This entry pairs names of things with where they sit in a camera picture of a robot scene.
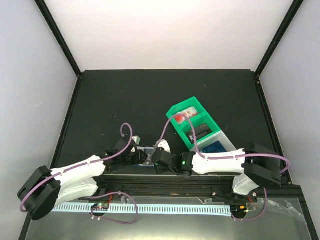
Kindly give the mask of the blue card holder wallet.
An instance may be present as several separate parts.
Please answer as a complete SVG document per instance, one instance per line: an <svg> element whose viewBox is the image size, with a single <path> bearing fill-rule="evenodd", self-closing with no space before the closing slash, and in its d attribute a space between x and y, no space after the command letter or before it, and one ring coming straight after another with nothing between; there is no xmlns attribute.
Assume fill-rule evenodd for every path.
<svg viewBox="0 0 320 240"><path fill-rule="evenodd" d="M141 161L141 163L139 163L138 165L142 167L154 167L154 164L152 163L152 156L156 151L156 149L154 147L140 147L140 146L138 146L137 149L139 151L144 152L144 154L146 155Z"/></svg>

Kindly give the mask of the white card bin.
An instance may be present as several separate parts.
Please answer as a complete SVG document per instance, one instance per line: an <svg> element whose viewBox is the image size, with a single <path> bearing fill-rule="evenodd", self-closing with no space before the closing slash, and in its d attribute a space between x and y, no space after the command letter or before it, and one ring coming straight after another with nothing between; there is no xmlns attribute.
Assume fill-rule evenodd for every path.
<svg viewBox="0 0 320 240"><path fill-rule="evenodd" d="M222 130L197 140L197 147L201 153L206 154L226 153L237 150Z"/></svg>

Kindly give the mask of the blue credit cards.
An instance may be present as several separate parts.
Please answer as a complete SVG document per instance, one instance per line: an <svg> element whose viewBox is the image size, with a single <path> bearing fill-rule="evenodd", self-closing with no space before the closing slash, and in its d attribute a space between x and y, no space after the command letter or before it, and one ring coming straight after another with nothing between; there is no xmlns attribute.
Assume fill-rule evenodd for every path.
<svg viewBox="0 0 320 240"><path fill-rule="evenodd" d="M216 141L200 150L201 153L205 154L211 154L211 153L225 153L226 149L223 147L223 145Z"/></svg>

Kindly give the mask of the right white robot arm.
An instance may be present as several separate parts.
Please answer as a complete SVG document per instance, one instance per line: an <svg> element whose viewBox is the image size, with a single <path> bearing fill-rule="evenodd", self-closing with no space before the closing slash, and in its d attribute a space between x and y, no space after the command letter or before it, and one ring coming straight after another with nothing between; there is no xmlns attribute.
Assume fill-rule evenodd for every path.
<svg viewBox="0 0 320 240"><path fill-rule="evenodd" d="M188 151L180 155L158 147L151 161L158 174L170 171L183 178L189 178L193 173L199 176L211 173L232 174L234 178L232 186L227 189L227 195L234 202L257 188L281 186L281 174L291 166L287 158L258 144L229 152Z"/></svg>

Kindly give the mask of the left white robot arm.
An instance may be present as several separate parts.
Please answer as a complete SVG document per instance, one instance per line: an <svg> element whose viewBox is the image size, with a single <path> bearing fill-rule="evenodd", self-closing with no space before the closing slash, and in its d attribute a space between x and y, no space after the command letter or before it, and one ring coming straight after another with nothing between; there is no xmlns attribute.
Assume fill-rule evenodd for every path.
<svg viewBox="0 0 320 240"><path fill-rule="evenodd" d="M107 195L108 188L97 182L96 177L140 165L147 158L134 140L120 139L114 146L75 164L53 169L40 166L17 193L21 201L19 210L36 221L56 206L75 199L94 197L101 200Z"/></svg>

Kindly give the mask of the green card bin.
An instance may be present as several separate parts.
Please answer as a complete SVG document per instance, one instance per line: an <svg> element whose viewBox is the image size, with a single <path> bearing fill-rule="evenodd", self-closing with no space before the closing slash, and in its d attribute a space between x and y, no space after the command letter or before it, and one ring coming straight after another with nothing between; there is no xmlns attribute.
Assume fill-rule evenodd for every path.
<svg viewBox="0 0 320 240"><path fill-rule="evenodd" d="M194 151L195 144L186 143L187 141L185 136L186 129L188 129L189 127L194 129L194 126L207 123L211 128L211 130L213 131L212 134L215 134L221 131L221 128L216 124L216 122L210 116L208 111L202 106L202 104L194 96L178 104L173 105L169 109L169 111L166 113L166 116L168 118L171 118L174 115L177 115L178 112L181 112L189 107L194 107L198 111L198 115L192 118L189 118L189 120L184 121L181 125L179 125L174 118L170 122L173 125L176 132L178 133L178 135L181 137L182 141L185 143L186 147L189 150Z"/></svg>

